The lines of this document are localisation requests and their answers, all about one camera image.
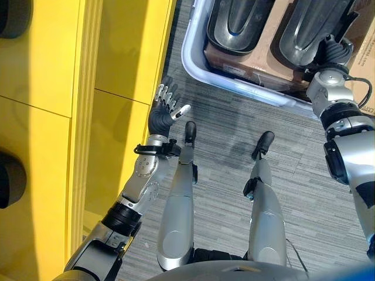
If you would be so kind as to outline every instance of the black strap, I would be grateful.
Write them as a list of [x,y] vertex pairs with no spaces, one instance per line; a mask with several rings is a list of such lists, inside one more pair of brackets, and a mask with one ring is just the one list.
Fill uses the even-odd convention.
[[166,157],[180,156],[181,148],[176,144],[175,139],[170,139],[169,143],[165,142],[162,146],[155,145],[137,145],[134,153],[140,155],[164,155]]

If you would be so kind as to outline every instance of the yellow wall panel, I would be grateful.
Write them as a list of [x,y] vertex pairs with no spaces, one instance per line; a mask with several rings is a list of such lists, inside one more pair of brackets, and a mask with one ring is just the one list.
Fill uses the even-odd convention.
[[0,149],[27,174],[23,197],[0,210],[0,274],[51,280],[64,268],[70,119],[0,97]]
[[96,88],[150,104],[162,72],[173,0],[106,0]]
[[80,1],[32,2],[29,30],[0,39],[0,95],[71,116]]
[[132,174],[133,150],[142,142],[147,112],[145,104],[95,90],[85,203],[89,213],[105,215]]

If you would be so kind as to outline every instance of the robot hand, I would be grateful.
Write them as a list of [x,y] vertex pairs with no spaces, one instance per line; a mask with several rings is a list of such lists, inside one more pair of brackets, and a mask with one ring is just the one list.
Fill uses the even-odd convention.
[[179,95],[176,95],[177,84],[172,84],[171,77],[165,77],[156,90],[148,117],[148,130],[150,135],[162,135],[168,138],[169,130],[174,122],[190,110],[186,104],[175,110]]

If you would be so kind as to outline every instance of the black cable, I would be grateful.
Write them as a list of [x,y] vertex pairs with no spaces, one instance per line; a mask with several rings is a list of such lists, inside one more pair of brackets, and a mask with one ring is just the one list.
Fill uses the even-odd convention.
[[344,75],[344,79],[346,81],[360,81],[365,82],[367,85],[369,85],[369,90],[367,91],[367,94],[364,96],[364,98],[358,103],[358,108],[364,107],[364,105],[369,101],[371,97],[371,93],[373,91],[373,86],[371,85],[371,82],[366,78],[360,78],[360,77],[352,77],[348,74]]
[[307,270],[307,268],[306,268],[304,262],[302,261],[301,257],[299,256],[299,253],[298,253],[297,249],[294,247],[293,243],[292,243],[288,238],[286,238],[286,239],[287,239],[287,241],[291,244],[293,250],[294,250],[295,253],[297,254],[297,258],[299,259],[299,262],[301,263],[301,265],[302,265],[302,267],[304,268],[305,272],[308,273],[309,271]]

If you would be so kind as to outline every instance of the cardboard box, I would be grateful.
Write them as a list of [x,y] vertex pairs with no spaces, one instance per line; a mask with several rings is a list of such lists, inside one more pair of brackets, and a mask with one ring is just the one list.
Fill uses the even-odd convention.
[[302,73],[280,63],[271,53],[271,43],[279,29],[285,11],[293,0],[276,0],[254,50],[246,56],[232,56],[217,50],[210,43],[204,54],[212,68],[245,78],[254,84],[277,91],[299,91],[309,85]]
[[[375,19],[372,20],[367,35],[350,68],[350,75],[368,79],[375,87]],[[346,86],[353,91],[354,100],[360,102],[369,86],[359,81],[348,81]],[[365,114],[375,116],[375,93],[373,91],[368,103],[361,109]]]

